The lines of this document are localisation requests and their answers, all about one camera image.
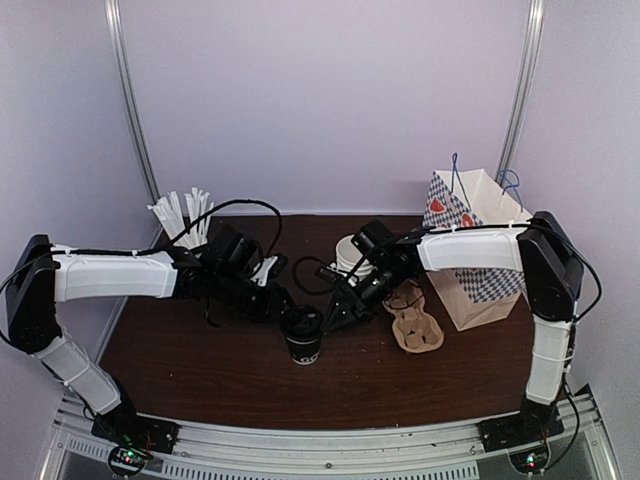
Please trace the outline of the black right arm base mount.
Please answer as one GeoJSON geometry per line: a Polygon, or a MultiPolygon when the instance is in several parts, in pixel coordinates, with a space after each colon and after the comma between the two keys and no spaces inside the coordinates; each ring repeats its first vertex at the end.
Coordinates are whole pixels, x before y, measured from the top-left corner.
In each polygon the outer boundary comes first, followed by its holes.
{"type": "Polygon", "coordinates": [[[483,420],[478,430],[485,452],[512,449],[565,431],[556,407],[522,406],[520,411],[483,420]]]}

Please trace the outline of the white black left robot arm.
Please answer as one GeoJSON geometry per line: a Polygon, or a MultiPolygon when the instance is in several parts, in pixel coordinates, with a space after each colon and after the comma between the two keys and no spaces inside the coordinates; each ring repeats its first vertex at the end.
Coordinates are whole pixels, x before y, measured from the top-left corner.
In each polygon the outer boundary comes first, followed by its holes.
{"type": "Polygon", "coordinates": [[[28,242],[2,284],[7,342],[36,357],[84,401],[97,424],[123,444],[137,442],[144,424],[132,401],[58,323],[56,306],[86,298],[150,297],[217,301],[259,321],[277,322],[290,335],[315,338],[321,315],[294,303],[275,278],[280,254],[249,262],[260,249],[226,224],[209,242],[188,250],[93,251],[53,245],[39,234],[28,242]]]}

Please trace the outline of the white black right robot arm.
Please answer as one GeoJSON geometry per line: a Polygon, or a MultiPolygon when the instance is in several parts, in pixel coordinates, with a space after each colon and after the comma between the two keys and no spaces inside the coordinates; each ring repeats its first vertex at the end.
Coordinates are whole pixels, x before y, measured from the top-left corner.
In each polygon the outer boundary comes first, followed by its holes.
{"type": "Polygon", "coordinates": [[[350,241],[373,270],[336,269],[324,333],[368,319],[374,306],[402,283],[422,274],[446,272],[479,303],[520,295],[534,320],[532,363],[512,430],[535,440],[551,424],[552,411],[574,353],[576,311],[585,260],[549,212],[494,225],[426,226],[393,233],[373,220],[350,241]]]}

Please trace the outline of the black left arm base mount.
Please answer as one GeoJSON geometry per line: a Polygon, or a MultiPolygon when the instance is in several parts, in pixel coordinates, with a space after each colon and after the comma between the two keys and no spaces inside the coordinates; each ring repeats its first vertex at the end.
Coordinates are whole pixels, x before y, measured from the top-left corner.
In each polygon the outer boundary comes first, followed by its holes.
{"type": "Polygon", "coordinates": [[[125,448],[147,453],[171,454],[177,441],[179,425],[138,414],[119,405],[106,414],[94,417],[91,433],[125,448]]]}

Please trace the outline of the black plastic cup lid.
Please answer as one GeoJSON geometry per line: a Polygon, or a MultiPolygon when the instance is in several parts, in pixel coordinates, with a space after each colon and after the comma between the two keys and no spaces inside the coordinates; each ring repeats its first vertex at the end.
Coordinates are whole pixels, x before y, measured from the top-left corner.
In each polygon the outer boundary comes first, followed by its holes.
{"type": "Polygon", "coordinates": [[[280,328],[285,336],[291,335],[294,337],[309,338],[314,335],[321,334],[322,321],[323,321],[323,314],[317,308],[313,307],[313,313],[308,314],[298,324],[295,324],[295,325],[280,324],[280,328]]]}

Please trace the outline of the black white paper cup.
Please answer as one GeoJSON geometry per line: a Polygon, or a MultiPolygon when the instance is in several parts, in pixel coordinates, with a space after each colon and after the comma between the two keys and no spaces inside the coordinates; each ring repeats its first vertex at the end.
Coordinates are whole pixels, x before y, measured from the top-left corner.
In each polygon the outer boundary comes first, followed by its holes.
{"type": "Polygon", "coordinates": [[[321,335],[309,338],[286,335],[285,341],[291,360],[295,364],[309,366],[318,359],[322,341],[321,335]]]}

